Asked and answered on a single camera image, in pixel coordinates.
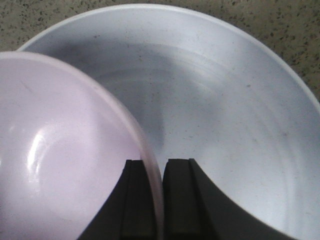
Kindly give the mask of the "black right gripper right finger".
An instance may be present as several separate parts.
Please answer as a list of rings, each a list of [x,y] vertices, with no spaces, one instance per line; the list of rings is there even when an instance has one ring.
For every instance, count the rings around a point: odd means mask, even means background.
[[[190,159],[169,159],[163,175],[167,240],[288,240],[238,206]]]

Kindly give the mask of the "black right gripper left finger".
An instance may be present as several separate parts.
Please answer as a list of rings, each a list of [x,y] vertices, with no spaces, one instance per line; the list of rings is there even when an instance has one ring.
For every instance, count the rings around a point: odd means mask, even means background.
[[[122,174],[80,240],[153,240],[154,203],[142,160],[127,160]]]

